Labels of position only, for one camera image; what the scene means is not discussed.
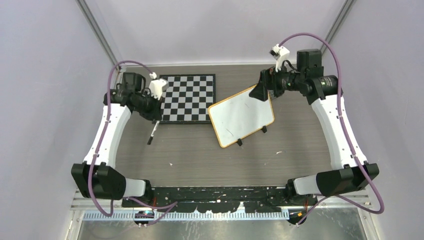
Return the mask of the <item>black white marker pen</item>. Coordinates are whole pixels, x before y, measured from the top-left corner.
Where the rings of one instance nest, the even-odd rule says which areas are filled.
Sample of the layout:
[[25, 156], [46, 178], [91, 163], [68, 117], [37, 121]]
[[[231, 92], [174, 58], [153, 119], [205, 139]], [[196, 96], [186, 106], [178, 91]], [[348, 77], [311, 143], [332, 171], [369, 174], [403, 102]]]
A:
[[160, 120], [157, 120], [157, 121], [155, 122], [154, 127], [153, 127], [153, 129], [152, 129], [152, 131], [151, 131], [151, 134], [150, 134], [150, 136], [149, 136], [149, 139], [148, 139], [148, 141], [147, 141], [147, 145], [151, 145], [151, 144], [152, 144], [153, 139], [154, 139], [154, 136], [155, 136], [155, 132], [157, 131], [158, 126], [159, 126], [160, 122], [161, 122]]

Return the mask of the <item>black white checkerboard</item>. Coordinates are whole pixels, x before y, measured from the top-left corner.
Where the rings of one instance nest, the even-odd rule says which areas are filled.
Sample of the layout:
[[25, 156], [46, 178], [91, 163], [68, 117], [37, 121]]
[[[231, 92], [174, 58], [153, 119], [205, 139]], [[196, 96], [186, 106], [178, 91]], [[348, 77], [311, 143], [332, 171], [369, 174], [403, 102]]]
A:
[[208, 108], [216, 103], [215, 74], [166, 74], [161, 124], [210, 124]]

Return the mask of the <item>yellow framed whiteboard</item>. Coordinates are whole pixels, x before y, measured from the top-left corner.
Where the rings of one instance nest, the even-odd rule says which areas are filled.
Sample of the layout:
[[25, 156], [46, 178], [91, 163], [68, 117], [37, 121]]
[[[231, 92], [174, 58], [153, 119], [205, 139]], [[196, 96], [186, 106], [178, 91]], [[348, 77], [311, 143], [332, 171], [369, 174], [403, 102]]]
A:
[[250, 97], [255, 87], [253, 85], [208, 107], [221, 148], [234, 143], [242, 146], [244, 138], [258, 131], [267, 133], [268, 126], [275, 121], [270, 93], [265, 92], [265, 101]]

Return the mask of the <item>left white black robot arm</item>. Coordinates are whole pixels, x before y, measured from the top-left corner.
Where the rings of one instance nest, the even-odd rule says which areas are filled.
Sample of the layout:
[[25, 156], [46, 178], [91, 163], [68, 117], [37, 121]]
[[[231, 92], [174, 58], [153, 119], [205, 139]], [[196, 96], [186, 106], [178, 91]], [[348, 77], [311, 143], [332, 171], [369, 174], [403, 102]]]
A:
[[82, 163], [75, 163], [71, 175], [83, 197], [121, 200], [134, 197], [141, 207], [153, 202], [151, 184], [146, 179], [131, 179], [116, 167], [120, 140], [133, 112], [151, 122], [162, 120], [163, 93], [168, 82], [152, 80], [138, 73], [125, 72], [122, 80], [104, 95], [103, 112], [94, 142]]

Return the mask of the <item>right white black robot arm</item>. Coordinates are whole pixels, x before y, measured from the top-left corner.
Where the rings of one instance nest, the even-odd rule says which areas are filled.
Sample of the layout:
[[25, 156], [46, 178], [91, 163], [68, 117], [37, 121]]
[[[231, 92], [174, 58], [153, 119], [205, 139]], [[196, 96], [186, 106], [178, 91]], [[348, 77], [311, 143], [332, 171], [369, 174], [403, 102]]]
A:
[[306, 196], [332, 197], [364, 190], [369, 184], [367, 179], [373, 180], [380, 170], [377, 164], [368, 162], [356, 142], [338, 90], [339, 79], [324, 74], [322, 52], [299, 50], [297, 67], [290, 70], [284, 66], [292, 67], [288, 49], [275, 46], [270, 54], [276, 64], [260, 71], [258, 84], [249, 97], [264, 102], [269, 94], [278, 98], [287, 91], [301, 93], [319, 120], [332, 167], [329, 171], [289, 179], [284, 190], [287, 202], [299, 205]]

